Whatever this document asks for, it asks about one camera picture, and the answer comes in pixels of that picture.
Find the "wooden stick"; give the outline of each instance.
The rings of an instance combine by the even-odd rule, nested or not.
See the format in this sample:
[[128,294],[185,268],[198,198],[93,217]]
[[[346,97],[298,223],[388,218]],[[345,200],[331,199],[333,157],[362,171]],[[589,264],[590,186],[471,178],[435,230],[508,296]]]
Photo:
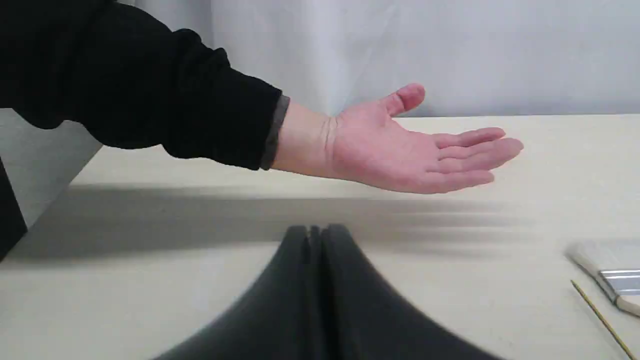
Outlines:
[[622,341],[622,339],[620,339],[618,334],[616,334],[616,331],[611,327],[611,325],[609,325],[609,322],[607,322],[607,320],[605,320],[604,316],[602,316],[602,314],[600,314],[598,309],[596,309],[596,306],[591,302],[591,300],[589,300],[589,298],[587,297],[587,294],[585,294],[584,291],[582,289],[580,289],[580,286],[578,286],[578,284],[576,284],[575,281],[571,280],[571,284],[578,291],[578,293],[580,293],[580,296],[584,299],[584,301],[587,302],[587,304],[589,305],[591,310],[593,310],[593,312],[596,314],[598,319],[600,319],[600,322],[602,322],[602,325],[604,325],[604,327],[607,328],[607,330],[609,331],[609,334],[611,334],[611,336],[613,336],[614,340],[616,340],[616,342],[618,343],[618,345],[620,345],[620,347],[626,353],[626,355],[629,356],[629,359],[630,360],[637,360],[637,358],[633,354],[631,354],[631,350],[629,350],[629,348],[625,345],[625,343]]

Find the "hand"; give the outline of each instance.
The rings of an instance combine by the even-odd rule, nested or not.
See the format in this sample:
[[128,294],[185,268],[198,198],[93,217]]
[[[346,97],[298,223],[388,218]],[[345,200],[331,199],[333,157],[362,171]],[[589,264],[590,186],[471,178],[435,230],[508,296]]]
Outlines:
[[429,135],[405,130],[392,119],[423,100],[424,88],[411,84],[335,118],[292,104],[274,168],[397,192],[445,193],[492,182],[490,170],[523,148],[494,127]]

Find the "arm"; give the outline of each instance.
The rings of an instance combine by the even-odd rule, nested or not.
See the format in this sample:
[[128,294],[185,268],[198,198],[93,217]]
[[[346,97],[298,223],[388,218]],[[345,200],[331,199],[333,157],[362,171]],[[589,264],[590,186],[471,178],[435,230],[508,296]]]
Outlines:
[[0,27],[0,106],[33,125],[73,120],[113,147],[269,168],[282,92],[193,31],[108,0],[6,1]]

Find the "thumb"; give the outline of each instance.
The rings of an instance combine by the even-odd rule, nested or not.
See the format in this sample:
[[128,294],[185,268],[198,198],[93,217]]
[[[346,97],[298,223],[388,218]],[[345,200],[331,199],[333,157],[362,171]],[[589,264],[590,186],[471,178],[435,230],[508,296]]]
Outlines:
[[409,84],[400,90],[380,99],[391,117],[415,109],[424,101],[424,87],[420,84]]

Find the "black furniture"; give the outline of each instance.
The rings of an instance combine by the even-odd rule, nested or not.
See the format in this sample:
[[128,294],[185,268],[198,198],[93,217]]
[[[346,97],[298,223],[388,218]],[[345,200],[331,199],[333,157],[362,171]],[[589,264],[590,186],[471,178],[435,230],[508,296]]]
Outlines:
[[27,225],[0,158],[0,261],[27,233]]

